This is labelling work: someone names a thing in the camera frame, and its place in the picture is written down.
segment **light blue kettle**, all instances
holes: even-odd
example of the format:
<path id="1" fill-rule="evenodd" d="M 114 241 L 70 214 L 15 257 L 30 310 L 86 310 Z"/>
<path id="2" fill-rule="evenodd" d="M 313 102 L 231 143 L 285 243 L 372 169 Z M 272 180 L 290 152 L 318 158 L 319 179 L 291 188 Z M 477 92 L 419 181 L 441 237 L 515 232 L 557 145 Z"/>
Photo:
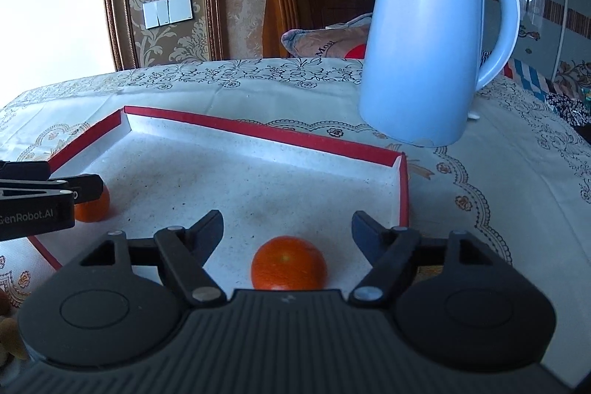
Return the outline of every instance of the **light blue kettle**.
<path id="1" fill-rule="evenodd" d="M 370 126 L 419 146 L 462 137 L 475 91 L 503 68 L 519 33 L 519 0 L 499 0 L 499 37 L 480 66 L 484 2 L 375 1 L 359 99 Z"/>

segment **orange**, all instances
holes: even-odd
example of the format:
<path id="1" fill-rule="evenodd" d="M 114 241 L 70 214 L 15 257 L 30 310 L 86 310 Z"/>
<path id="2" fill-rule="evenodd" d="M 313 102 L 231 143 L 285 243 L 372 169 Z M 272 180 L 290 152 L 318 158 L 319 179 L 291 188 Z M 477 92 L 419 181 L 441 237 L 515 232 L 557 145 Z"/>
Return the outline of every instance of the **orange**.
<path id="1" fill-rule="evenodd" d="M 280 236 L 263 244 L 252 259 L 250 279 L 263 291 L 316 291 L 324 288 L 326 262 L 314 244 Z"/>
<path id="2" fill-rule="evenodd" d="M 109 204 L 109 190 L 103 184 L 103 192 L 98 199 L 74 205 L 74 219 L 83 223 L 102 221 L 109 212 Z"/>

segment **light switch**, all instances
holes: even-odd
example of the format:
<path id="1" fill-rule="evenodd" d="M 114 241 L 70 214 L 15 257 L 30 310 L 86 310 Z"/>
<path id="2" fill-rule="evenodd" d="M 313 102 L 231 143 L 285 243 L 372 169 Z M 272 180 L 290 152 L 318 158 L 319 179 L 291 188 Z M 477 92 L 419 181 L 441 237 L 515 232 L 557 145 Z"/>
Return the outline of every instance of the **light switch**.
<path id="1" fill-rule="evenodd" d="M 192 19 L 191 0 L 168 0 L 168 18 L 170 23 Z"/>
<path id="2" fill-rule="evenodd" d="M 158 27 L 158 12 L 156 11 L 156 2 L 146 2 L 144 8 L 144 24 L 146 29 Z"/>
<path id="3" fill-rule="evenodd" d="M 170 24 L 168 20 L 168 0 L 156 1 L 156 12 L 158 14 L 158 24 L 161 26 Z"/>

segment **white floral tablecloth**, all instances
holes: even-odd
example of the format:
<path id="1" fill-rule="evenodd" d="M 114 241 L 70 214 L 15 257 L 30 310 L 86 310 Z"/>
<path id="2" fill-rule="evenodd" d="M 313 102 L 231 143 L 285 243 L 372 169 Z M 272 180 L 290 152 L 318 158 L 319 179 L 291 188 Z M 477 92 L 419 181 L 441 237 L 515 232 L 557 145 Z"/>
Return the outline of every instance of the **white floral tablecloth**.
<path id="1" fill-rule="evenodd" d="M 536 284 L 557 311 L 544 363 L 577 383 L 591 369 L 591 146 L 502 76 L 475 97 L 481 118 L 469 121 L 456 144 L 398 144 L 358 115 L 361 68 L 340 59 L 220 61 L 34 89 L 0 110 L 0 159 L 47 159 L 125 105 L 402 150 L 410 162 L 412 226 L 432 236 L 468 230 Z M 0 283 L 15 307 L 51 273 L 28 241 L 0 244 Z"/>

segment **kettle handle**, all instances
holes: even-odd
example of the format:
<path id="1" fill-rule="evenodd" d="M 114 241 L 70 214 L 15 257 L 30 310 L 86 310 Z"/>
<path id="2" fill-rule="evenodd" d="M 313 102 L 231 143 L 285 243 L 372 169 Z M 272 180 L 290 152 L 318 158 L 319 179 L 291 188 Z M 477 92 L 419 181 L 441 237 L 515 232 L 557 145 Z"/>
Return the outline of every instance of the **kettle handle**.
<path id="1" fill-rule="evenodd" d="M 501 4 L 501 28 L 491 55 L 478 71 L 476 90 L 482 89 L 501 71 L 513 53 L 519 34 L 519 0 L 499 0 Z"/>

